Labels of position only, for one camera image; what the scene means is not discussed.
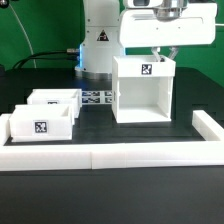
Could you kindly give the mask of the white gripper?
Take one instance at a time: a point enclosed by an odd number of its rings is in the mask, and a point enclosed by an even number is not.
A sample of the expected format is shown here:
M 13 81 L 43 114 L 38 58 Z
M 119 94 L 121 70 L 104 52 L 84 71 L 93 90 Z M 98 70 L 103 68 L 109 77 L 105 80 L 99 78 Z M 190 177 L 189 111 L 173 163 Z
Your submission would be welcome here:
M 152 47 L 157 62 L 163 46 L 172 46 L 174 60 L 182 45 L 211 44 L 215 39 L 216 3 L 189 3 L 179 18 L 161 20 L 153 9 L 126 9 L 121 13 L 119 42 L 125 48 Z

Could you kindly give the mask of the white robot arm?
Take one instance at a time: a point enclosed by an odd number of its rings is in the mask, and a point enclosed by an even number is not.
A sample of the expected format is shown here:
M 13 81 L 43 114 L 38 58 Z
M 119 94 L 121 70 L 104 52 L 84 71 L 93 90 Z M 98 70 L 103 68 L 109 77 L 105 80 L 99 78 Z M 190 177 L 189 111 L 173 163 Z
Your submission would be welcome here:
M 127 48 L 149 48 L 157 60 L 168 47 L 175 58 L 181 46 L 215 39 L 218 6 L 213 0 L 83 0 L 85 38 L 76 75 L 109 79 L 112 58 Z

